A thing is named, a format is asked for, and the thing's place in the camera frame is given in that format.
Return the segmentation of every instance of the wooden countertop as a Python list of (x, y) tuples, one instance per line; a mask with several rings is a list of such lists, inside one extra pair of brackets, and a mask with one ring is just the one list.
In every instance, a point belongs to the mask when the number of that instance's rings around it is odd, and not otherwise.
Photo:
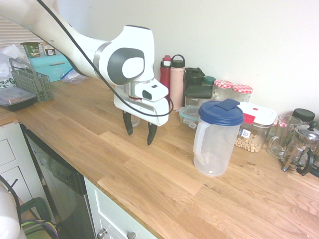
[(283, 172), (263, 149), (234, 148), (227, 171), (193, 166), (195, 130), (173, 112), (147, 146), (147, 123), (127, 135), (121, 110), (100, 80), (53, 82), (54, 99), (18, 119), (158, 238), (317, 239), (319, 179)]

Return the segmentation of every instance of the teal box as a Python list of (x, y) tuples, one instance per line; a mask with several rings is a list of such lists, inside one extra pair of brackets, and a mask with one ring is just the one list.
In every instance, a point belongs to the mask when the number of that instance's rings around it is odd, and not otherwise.
[(60, 77), (72, 68), (63, 54), (57, 50), (55, 50), (55, 52), (56, 54), (53, 56), (45, 56), (43, 52), (41, 52), (40, 57), (29, 58), (34, 70), (49, 76), (50, 82), (60, 80)]

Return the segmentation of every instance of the wire basket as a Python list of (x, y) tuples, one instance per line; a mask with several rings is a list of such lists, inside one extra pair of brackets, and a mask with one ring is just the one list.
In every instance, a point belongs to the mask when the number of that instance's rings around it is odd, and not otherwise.
[(38, 102), (53, 99), (53, 92), (47, 75), (35, 72), (34, 69), (26, 62), (14, 60), (13, 58), (10, 58), (9, 61), (11, 66), (12, 61), (16, 61), (29, 67), (29, 69), (14, 70), (14, 66), (12, 66), (12, 76), (17, 87), (36, 93), (36, 99)]

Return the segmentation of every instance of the pink water bottle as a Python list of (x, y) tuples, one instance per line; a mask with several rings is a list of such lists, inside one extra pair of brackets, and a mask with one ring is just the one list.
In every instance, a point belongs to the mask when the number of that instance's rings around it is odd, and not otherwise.
[(170, 68), (170, 98), (174, 103), (174, 110), (182, 107), (183, 91), (184, 91), (184, 72), (185, 72), (185, 58), (182, 55), (174, 55), (171, 59)]

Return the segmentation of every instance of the dishwasher door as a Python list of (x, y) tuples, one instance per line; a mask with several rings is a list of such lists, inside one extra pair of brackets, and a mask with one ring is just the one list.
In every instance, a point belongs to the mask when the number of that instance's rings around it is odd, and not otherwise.
[(95, 235), (83, 176), (60, 156), (52, 153), (51, 148), (46, 148), (48, 146), (43, 141), (37, 141), (37, 138), (34, 138), (31, 133), (26, 132), (27, 139), (62, 225), (72, 235), (73, 239), (94, 239)]

